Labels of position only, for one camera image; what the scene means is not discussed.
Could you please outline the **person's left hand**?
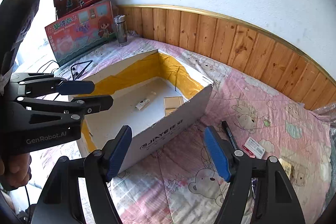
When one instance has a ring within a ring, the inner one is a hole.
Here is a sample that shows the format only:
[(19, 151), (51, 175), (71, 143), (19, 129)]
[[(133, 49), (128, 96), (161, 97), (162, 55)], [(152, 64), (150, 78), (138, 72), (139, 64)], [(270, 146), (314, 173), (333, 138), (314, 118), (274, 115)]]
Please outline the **person's left hand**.
[(29, 153), (11, 156), (5, 162), (1, 159), (1, 178), (13, 188), (25, 186), (31, 179), (30, 164)]

